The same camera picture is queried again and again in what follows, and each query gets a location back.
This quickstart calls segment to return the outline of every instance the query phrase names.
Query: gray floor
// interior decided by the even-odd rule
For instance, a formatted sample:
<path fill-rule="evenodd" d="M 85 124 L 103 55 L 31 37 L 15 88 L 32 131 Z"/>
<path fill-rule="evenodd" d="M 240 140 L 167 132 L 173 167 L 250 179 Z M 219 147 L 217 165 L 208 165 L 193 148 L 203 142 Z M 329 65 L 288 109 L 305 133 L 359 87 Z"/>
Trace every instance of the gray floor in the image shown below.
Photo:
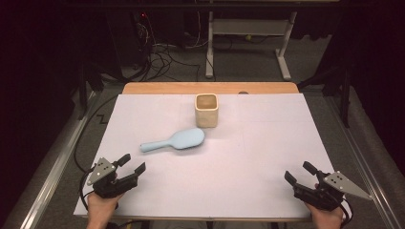
<path fill-rule="evenodd" d="M 317 41 L 311 41 L 308 38 L 290 41 L 286 61 L 293 82 L 300 82 L 314 74 L 328 42 L 328 38 Z M 216 80 L 283 81 L 273 53 L 273 50 L 280 45 L 280 38 L 269 38 L 259 44 L 247 44 L 235 40 L 230 50 L 222 51 L 229 47 L 229 42 L 225 38 L 218 38 L 214 45 L 217 48 L 214 54 Z M 205 48 L 186 50 L 170 48 L 170 54 L 175 60 L 194 66 L 172 62 L 166 75 L 154 81 L 196 81 L 196 75 L 198 75 L 198 81 L 213 81 L 204 77 Z M 161 65 L 160 61 L 154 62 L 154 66 L 159 65 Z M 127 75 L 133 73 L 131 68 L 124 68 L 123 71 Z M 119 84 L 106 85 L 101 94 L 92 98 L 95 101 L 94 108 L 98 108 L 107 99 L 120 94 L 122 87 Z M 335 102 L 338 102 L 338 97 L 322 96 L 321 88 L 322 85 L 310 86 L 302 93 L 309 104 L 333 167 L 342 171 L 368 192 L 372 194 L 375 192 L 376 196 L 375 201 L 348 197 L 354 209 L 354 218 L 346 228 L 401 228 L 401 225 L 405 225 L 405 220 L 401 217 L 405 214 L 403 175 L 394 166 L 394 162 L 375 133 L 372 123 L 364 114 L 355 91 L 351 92 L 351 127 L 346 129 L 342 127 L 336 115 Z M 114 101 L 105 104 L 97 114 L 105 115 L 104 119 L 108 119 L 114 108 Z M 33 175 L 31 183 L 11 212 L 4 228 L 20 228 L 23 224 L 60 152 L 64 150 L 72 136 L 76 135 L 78 112 L 79 110 L 76 110 L 72 115 L 65 130 Z M 100 122 L 99 116 L 90 120 L 77 144 L 77 158 L 82 166 L 91 166 L 105 128 L 106 124 Z M 73 160 L 70 159 L 36 228 L 85 228 L 86 219 L 73 216 L 81 175 Z M 313 226 L 310 222 L 289 223 L 287 228 L 313 228 Z"/>

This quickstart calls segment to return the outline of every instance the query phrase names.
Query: light blue hairbrush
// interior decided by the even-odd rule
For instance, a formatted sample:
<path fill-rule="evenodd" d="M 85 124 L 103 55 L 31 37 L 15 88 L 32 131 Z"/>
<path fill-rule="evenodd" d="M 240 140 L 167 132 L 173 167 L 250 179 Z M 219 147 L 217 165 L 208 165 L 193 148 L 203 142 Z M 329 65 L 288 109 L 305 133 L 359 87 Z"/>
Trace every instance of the light blue hairbrush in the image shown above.
<path fill-rule="evenodd" d="M 140 150 L 145 153 L 167 146 L 171 146 L 177 150 L 185 150 L 202 144 L 204 137 L 205 134 L 200 128 L 179 131 L 167 140 L 140 144 Z"/>

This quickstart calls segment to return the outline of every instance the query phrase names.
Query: white paper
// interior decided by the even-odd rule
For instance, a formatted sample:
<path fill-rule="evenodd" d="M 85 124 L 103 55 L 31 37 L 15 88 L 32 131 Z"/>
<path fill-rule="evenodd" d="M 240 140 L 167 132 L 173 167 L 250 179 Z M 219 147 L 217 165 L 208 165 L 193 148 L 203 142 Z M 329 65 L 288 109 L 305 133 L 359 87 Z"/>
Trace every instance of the white paper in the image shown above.
<path fill-rule="evenodd" d="M 132 159 L 118 168 L 130 175 L 142 162 L 139 186 L 128 191 L 118 217 L 173 219 L 302 219 L 303 202 L 285 181 L 317 182 L 303 167 L 309 161 L 332 172 L 302 94 L 218 94 L 219 122 L 203 129 L 197 148 L 142 153 L 144 142 L 165 140 L 195 128 L 194 94 L 122 94 L 118 97 L 95 161 Z M 86 187 L 85 193 L 91 191 Z M 81 201 L 75 215 L 85 216 Z"/>

